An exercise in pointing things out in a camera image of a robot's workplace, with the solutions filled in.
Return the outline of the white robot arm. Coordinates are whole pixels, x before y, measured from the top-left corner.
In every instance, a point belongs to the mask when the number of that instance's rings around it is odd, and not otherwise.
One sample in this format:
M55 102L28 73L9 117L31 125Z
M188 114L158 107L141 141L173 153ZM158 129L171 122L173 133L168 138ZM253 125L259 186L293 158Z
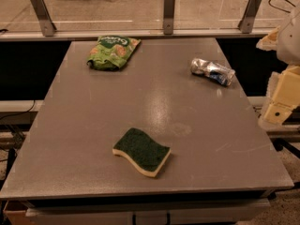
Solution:
M283 23L260 39L257 47L275 50L277 59L288 66L269 78L259 125L268 130L279 128L300 106L300 3Z

